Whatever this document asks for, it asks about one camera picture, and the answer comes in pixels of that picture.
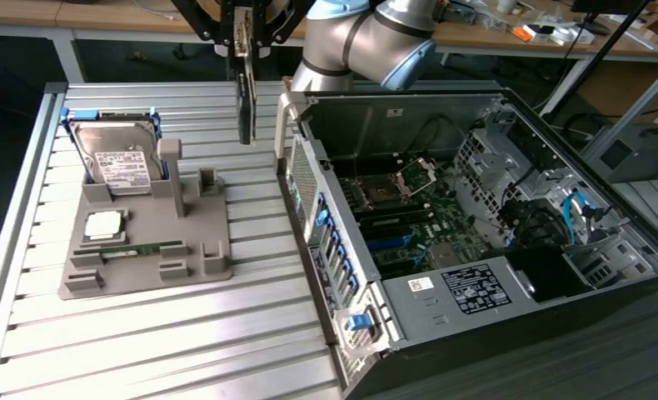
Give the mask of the silver CPU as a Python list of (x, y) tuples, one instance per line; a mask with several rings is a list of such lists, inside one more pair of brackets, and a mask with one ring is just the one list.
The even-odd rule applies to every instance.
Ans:
[(123, 212), (92, 212), (86, 221), (83, 239), (86, 241), (112, 239), (119, 236), (123, 226)]

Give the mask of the grey desktop tower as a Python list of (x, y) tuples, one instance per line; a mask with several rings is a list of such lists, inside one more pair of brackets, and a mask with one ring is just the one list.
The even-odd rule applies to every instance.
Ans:
[(658, 180), (658, 124), (634, 123), (617, 131), (614, 141), (590, 153), (582, 149), (589, 165), (609, 183)]

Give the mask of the silver socket cover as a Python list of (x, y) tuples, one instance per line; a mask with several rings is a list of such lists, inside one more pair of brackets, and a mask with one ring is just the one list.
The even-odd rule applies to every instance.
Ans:
[(395, 173), (395, 185), (403, 196), (411, 198), (437, 182), (435, 167), (423, 157), (413, 160)]

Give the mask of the hard disk with blue carrier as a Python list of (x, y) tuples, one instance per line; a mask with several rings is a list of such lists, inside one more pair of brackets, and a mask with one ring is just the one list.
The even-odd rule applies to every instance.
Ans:
[(151, 193), (151, 184), (167, 177), (156, 152), (160, 122), (155, 108), (147, 112), (63, 109), (60, 124), (78, 150), (88, 184), (106, 185), (114, 196)]

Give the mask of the green RAM stick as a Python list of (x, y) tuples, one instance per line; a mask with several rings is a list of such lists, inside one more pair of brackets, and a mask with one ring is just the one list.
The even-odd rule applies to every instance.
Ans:
[(151, 242), (144, 244), (124, 244), (122, 246), (108, 246), (84, 248), (72, 251), (75, 256), (98, 254), (102, 259), (108, 258), (135, 258), (152, 256), (162, 253), (163, 247), (185, 245), (185, 241)]

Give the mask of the black open PC case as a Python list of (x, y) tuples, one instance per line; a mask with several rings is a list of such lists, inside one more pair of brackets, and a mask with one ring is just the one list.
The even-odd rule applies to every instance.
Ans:
[[(497, 204), (462, 183), (455, 156), (474, 128), (506, 134), (533, 163), (514, 183), (530, 181), (530, 199)], [(608, 182), (519, 96), (482, 82), (410, 92), (287, 92), (277, 157), (345, 400), (658, 398), (658, 180)], [(560, 246), (594, 289), (409, 343), (335, 175), (342, 160), (398, 157), (451, 162), (465, 212), (503, 230), (466, 263)], [(358, 313), (373, 327), (351, 332), (345, 323)]]

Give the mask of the black stand pole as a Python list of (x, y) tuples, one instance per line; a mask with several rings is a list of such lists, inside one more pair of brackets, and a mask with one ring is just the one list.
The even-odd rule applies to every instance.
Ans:
[(594, 55), (582, 59), (574, 65), (569, 71), (569, 74), (565, 76), (564, 81), (556, 88), (554, 94), (545, 102), (545, 106), (541, 110), (541, 116), (548, 122), (554, 121), (556, 116), (569, 102), (569, 99), (576, 95), (578, 88), (588, 80), (590, 73), (596, 70), (600, 62), (609, 54), (624, 33), (630, 28), (636, 19), (641, 16), (642, 11), (646, 9), (652, 1), (653, 0), (576, 0), (572, 11), (586, 14), (586, 17), (580, 24), (580, 28), (596, 27), (596, 18), (600, 14), (625, 15), (625, 19), (614, 32), (602, 32), (610, 34), (608, 41), (602, 44)]

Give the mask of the grey parts rack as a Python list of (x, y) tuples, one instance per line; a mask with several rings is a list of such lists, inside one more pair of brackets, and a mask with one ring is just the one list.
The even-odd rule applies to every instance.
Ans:
[[(168, 175), (151, 184), (150, 194), (114, 196), (103, 184), (83, 185), (58, 289), (63, 300), (217, 282), (233, 276), (223, 180), (214, 168), (182, 176), (179, 140), (160, 139), (156, 152)], [(87, 217), (103, 211), (123, 212), (122, 232), (112, 239), (86, 241)], [(144, 257), (102, 259), (98, 254), (72, 254), (84, 248), (167, 241), (186, 244), (163, 247), (160, 254)]]

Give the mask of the black plastic shroud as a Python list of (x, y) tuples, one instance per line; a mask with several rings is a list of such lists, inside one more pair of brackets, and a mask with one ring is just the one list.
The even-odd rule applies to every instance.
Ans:
[(594, 289), (560, 246), (517, 248), (505, 257), (538, 303), (569, 298)]

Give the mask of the green motherboard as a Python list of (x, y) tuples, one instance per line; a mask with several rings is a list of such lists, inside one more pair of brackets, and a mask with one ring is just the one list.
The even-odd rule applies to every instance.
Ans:
[(441, 242), (451, 243), (459, 253), (462, 263), (477, 261), (493, 249), (489, 243), (490, 233), (502, 233), (497, 223), (465, 212), (457, 199), (458, 171), (451, 162), (425, 160), (435, 167), (437, 182), (414, 197), (402, 195), (399, 207), (366, 208), (359, 189), (359, 178), (369, 175), (395, 173), (409, 162), (418, 159), (397, 157), (389, 160), (342, 160), (335, 165), (335, 175), (341, 184), (355, 222), (361, 216), (383, 215), (395, 212), (431, 209), (435, 216), (427, 221), (401, 227), (379, 228), (359, 231), (367, 242), (413, 235), (410, 244), (403, 248), (371, 252), (370, 256), (383, 279), (398, 278), (413, 273), (433, 270), (429, 261), (429, 247)]

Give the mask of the metal disk bay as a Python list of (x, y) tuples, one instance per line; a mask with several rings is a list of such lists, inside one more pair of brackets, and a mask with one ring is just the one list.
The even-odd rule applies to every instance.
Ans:
[(455, 166), (469, 190), (490, 202), (501, 204), (502, 198), (533, 197), (528, 179), (514, 185), (533, 163), (506, 134), (490, 132), (485, 127), (471, 129), (455, 156)]

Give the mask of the CPU socket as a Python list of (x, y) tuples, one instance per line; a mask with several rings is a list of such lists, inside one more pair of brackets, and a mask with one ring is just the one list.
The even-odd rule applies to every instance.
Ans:
[(361, 177), (359, 189), (366, 208), (393, 208), (403, 204), (402, 193), (390, 174)]

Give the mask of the silver chipset heatsink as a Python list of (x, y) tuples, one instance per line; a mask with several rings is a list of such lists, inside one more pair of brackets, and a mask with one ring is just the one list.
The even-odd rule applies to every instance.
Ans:
[(429, 261), (434, 269), (462, 264), (459, 253), (450, 242), (438, 242), (429, 247)]

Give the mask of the grey power supply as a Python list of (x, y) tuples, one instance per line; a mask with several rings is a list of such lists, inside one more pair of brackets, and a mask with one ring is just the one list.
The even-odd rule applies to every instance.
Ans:
[(411, 344), (515, 318), (536, 305), (505, 257), (393, 278), (382, 286)]

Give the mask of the black graphics card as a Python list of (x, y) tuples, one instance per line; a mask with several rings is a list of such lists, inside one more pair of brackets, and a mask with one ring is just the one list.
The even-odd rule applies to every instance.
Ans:
[(253, 8), (233, 8), (231, 69), (237, 83), (239, 143), (251, 145), (257, 140), (257, 80), (253, 38)]

